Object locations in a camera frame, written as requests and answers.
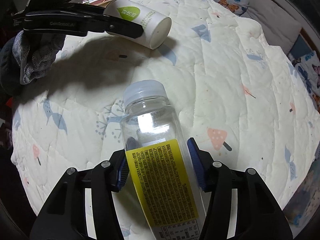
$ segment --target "quilted mat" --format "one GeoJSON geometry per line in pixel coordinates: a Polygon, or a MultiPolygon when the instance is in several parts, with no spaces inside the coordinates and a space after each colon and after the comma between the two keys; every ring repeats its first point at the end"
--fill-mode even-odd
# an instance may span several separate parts
{"type": "MultiPolygon", "coordinates": [[[[255,168],[284,208],[314,159],[320,119],[281,48],[213,0],[133,1],[171,17],[158,49],[67,36],[50,73],[15,100],[12,161],[35,213],[67,168],[93,168],[124,147],[123,92],[144,79],[164,85],[186,139],[231,169],[255,168]]],[[[130,179],[114,201],[126,239],[153,238],[130,179]]],[[[89,195],[86,205],[91,216],[89,195]]]]}

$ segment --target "gray knit fabric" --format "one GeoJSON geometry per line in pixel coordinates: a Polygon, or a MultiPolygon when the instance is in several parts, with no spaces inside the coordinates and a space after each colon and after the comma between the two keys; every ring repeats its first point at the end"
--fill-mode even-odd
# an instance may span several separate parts
{"type": "Polygon", "coordinates": [[[20,83],[22,85],[29,84],[35,78],[44,77],[48,73],[58,51],[64,45],[65,37],[62,34],[43,34],[42,40],[44,42],[41,42],[31,60],[27,62],[30,42],[23,31],[18,33],[12,47],[12,53],[20,66],[20,83]]]}

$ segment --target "paper cup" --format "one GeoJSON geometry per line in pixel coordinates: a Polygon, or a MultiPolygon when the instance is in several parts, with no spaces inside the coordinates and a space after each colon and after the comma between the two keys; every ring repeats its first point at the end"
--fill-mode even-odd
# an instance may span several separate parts
{"type": "Polygon", "coordinates": [[[164,42],[172,24],[169,17],[130,0],[113,0],[103,13],[142,25],[144,32],[136,39],[108,33],[124,37],[150,49],[156,49],[164,42]]]}

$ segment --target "nutrition facts table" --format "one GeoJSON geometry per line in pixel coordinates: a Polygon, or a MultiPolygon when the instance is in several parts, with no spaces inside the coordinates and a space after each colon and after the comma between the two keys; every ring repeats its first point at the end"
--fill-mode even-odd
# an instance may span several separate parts
{"type": "Polygon", "coordinates": [[[195,219],[170,226],[161,227],[167,240],[198,240],[200,236],[195,219]]]}

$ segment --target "bottle neck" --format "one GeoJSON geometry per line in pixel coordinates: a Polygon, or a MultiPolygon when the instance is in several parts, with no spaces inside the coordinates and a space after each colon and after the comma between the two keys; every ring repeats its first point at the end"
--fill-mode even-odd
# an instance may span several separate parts
{"type": "Polygon", "coordinates": [[[149,111],[155,108],[161,108],[169,104],[168,98],[165,97],[151,97],[143,98],[131,102],[125,108],[126,114],[135,114],[142,111],[149,111]]]}

